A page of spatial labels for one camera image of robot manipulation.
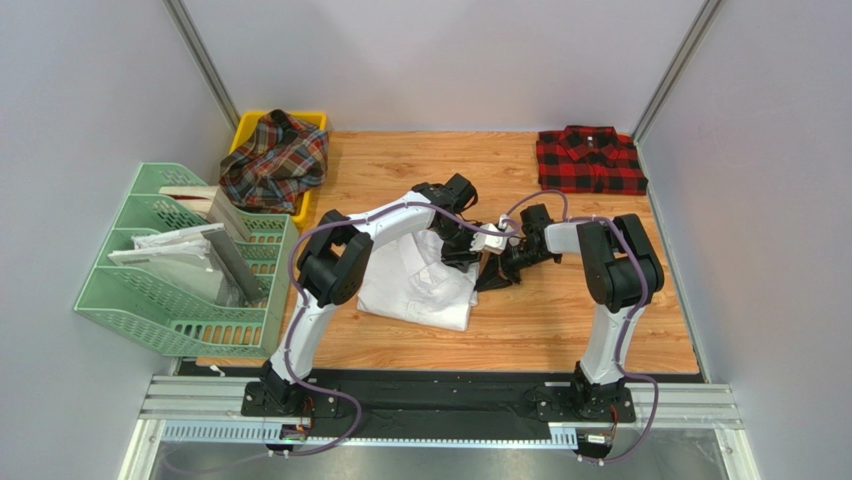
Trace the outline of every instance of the gray floor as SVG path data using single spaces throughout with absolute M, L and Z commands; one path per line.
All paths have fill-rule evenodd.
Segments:
M 636 437 L 632 431 L 619 430 L 613 453 L 627 448 Z M 169 462 L 182 469 L 213 468 L 264 451 L 260 445 L 223 443 L 160 447 L 161 455 L 168 454 Z M 712 430 L 658 430 L 628 461 L 604 468 L 580 464 L 569 451 L 339 447 L 304 458 L 262 458 L 202 476 L 178 475 L 158 465 L 151 478 L 725 480 L 728 477 Z

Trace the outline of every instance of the folded white shirt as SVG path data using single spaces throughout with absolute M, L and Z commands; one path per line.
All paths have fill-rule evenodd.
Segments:
M 374 251 L 358 292 L 358 310 L 465 331 L 477 297 L 478 264 L 468 273 L 441 263 L 443 242 L 423 230 Z

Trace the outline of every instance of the metal frame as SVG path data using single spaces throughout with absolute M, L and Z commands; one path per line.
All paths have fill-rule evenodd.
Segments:
M 213 65 L 213 60 L 207 53 L 207 49 L 204 48 L 204 43 L 201 41 L 201 36 L 198 34 L 195 24 L 192 22 L 192 17 L 189 16 L 186 5 L 184 5 L 183 0 L 163 0 L 163 4 L 172 16 L 175 26 L 183 37 L 186 46 L 189 48 L 192 58 L 195 59 L 196 65 L 198 65 L 198 69 L 204 75 L 204 79 L 210 87 L 210 92 L 219 104 L 219 108 L 222 109 L 225 119 L 231 125 L 231 129 L 236 131 L 237 125 L 240 123 L 240 112 L 237 110 L 237 106 L 233 100 L 231 100 L 231 96 L 228 95 L 228 90 L 225 89 L 225 84 L 222 82 L 222 78 L 219 77 L 219 73 Z
M 645 140 L 645 136 L 651 129 L 651 125 L 654 123 L 654 119 L 656 119 L 669 92 L 671 92 L 675 83 L 680 78 L 681 73 L 683 73 L 683 70 L 707 33 L 710 24 L 716 18 L 716 13 L 719 11 L 719 7 L 723 2 L 724 0 L 706 0 L 704 5 L 701 6 L 701 10 L 698 11 L 695 21 L 689 27 L 686 37 L 681 42 L 677 53 L 669 64 L 669 68 L 666 70 L 665 75 L 663 75 L 663 79 L 657 86 L 657 90 L 654 92 L 651 101 L 639 118 L 639 123 L 636 124 L 636 128 L 633 130 L 633 140 L 637 145 L 641 145 L 642 141 Z
M 243 417 L 240 408 L 247 377 L 155 376 L 148 388 L 136 430 L 121 469 L 121 479 L 147 479 L 160 442 L 296 443 L 279 440 L 282 423 L 292 417 Z M 565 385 L 548 382 L 547 386 Z M 637 423 L 622 428 L 642 428 L 653 402 L 653 387 L 629 383 Z M 432 440 L 416 438 L 353 438 L 349 446 L 451 447 L 504 449 L 570 449 L 576 446 L 577 428 L 608 424 L 551 422 L 550 440 Z M 663 383 L 654 428 L 712 429 L 716 432 L 731 480 L 759 478 L 751 457 L 742 420 L 728 385 Z M 312 438 L 318 445 L 330 438 Z

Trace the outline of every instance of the white wall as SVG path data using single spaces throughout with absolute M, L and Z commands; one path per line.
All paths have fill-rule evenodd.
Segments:
M 156 0 L 0 1 L 0 477 L 114 479 L 166 359 L 71 311 L 143 161 L 228 129 Z
M 642 145 L 764 479 L 849 478 L 852 3 L 726 2 Z
M 639 121 L 702 0 L 186 0 L 241 111 L 338 129 Z

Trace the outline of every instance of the black mounting plate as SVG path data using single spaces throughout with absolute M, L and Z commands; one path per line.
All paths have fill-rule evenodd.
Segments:
M 325 388 L 337 390 L 338 385 L 323 385 Z M 314 401 L 314 418 L 335 418 L 341 415 L 338 408 L 337 397 L 329 395 L 321 395 L 319 393 L 300 391 L 305 399 L 308 397 Z M 246 385 L 245 394 L 243 396 L 243 406 L 240 409 L 240 414 L 244 417 L 299 417 L 301 411 L 285 412 L 276 402 L 272 395 L 269 395 L 262 382 L 250 382 Z
M 612 415 L 607 409 L 599 418 L 578 416 L 571 408 L 569 401 L 573 390 L 570 386 L 539 386 L 530 394 L 535 400 L 536 411 L 540 420 L 545 422 L 602 422 L 612 423 Z M 636 410 L 633 407 L 633 395 L 624 389 L 624 401 L 613 405 L 618 413 L 618 423 L 635 423 Z

